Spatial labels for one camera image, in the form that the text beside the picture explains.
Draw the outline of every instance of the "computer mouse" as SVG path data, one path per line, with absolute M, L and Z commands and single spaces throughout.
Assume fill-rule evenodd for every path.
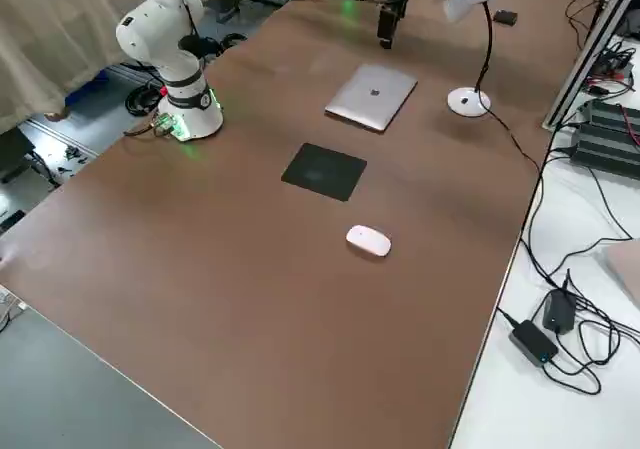
M 384 257 L 391 250 L 391 240 L 367 226 L 353 226 L 347 232 L 347 241 L 374 256 Z

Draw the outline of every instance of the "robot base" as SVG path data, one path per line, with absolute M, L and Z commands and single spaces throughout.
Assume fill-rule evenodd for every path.
M 222 126 L 222 111 L 215 99 L 205 110 L 182 109 L 171 104 L 165 96 L 158 104 L 158 114 L 171 116 L 174 121 L 171 135 L 180 142 L 211 136 Z
M 456 114 L 464 117 L 484 116 L 491 109 L 491 99 L 484 92 L 476 92 L 473 87 L 454 89 L 447 97 L 447 104 Z

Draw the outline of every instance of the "laptop lid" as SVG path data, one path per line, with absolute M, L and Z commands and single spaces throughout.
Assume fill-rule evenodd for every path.
M 363 64 L 325 110 L 382 132 L 417 82 L 415 77 L 395 69 Z

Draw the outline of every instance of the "black mouse pad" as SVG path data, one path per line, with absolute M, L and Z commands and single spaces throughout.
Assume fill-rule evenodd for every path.
M 305 143 L 282 174 L 282 181 L 339 201 L 348 201 L 367 161 Z

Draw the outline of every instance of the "curtain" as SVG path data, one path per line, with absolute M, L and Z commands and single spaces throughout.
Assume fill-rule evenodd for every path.
M 0 0 L 0 133 L 125 56 L 115 28 L 143 0 Z

